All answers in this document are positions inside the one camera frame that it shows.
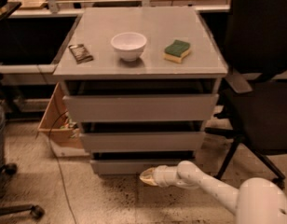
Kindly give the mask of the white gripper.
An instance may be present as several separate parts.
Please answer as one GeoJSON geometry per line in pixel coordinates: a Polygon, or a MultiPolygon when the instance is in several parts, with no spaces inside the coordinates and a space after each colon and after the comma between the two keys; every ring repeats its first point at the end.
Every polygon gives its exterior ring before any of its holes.
{"type": "Polygon", "coordinates": [[[156,169],[154,167],[149,168],[140,174],[140,180],[145,184],[162,188],[175,186],[178,179],[176,166],[161,165],[156,169]]]}

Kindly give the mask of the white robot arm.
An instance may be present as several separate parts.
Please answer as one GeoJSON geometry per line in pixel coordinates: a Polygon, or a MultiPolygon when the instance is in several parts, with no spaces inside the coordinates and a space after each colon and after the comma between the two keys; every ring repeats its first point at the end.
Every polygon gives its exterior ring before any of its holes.
{"type": "Polygon", "coordinates": [[[177,166],[160,165],[140,174],[150,186],[202,188],[235,216],[236,224],[287,224],[287,197],[274,183],[250,178],[238,189],[201,171],[191,161],[177,166]]]}

